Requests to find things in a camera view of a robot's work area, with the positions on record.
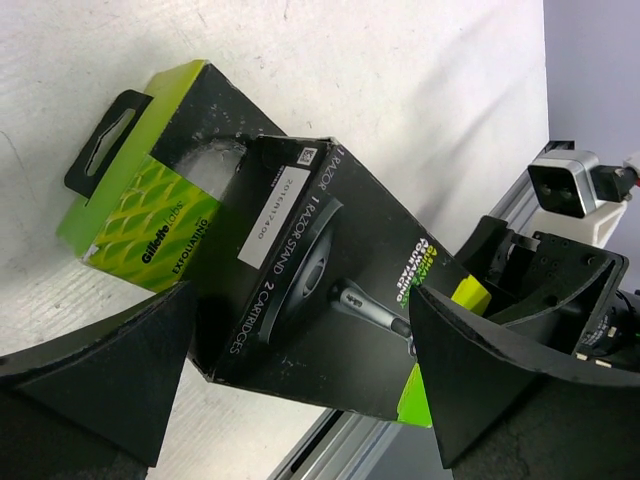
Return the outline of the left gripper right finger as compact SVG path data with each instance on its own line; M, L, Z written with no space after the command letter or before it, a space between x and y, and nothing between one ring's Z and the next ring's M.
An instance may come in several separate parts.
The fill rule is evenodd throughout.
M412 290L409 311L455 478L638 478L638 374L561 353L431 288Z

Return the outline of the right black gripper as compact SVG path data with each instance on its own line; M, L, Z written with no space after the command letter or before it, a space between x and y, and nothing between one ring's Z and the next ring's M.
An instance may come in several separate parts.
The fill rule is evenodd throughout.
M569 304L571 355L604 368L639 370L639 296L620 288L629 260L554 234L521 235L483 216L457 252L491 294L483 317L531 323Z

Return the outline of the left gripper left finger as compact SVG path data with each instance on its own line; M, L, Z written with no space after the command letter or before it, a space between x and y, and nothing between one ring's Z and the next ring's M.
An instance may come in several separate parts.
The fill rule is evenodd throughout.
M156 466L192 339L179 283L1 358L4 479L144 479Z

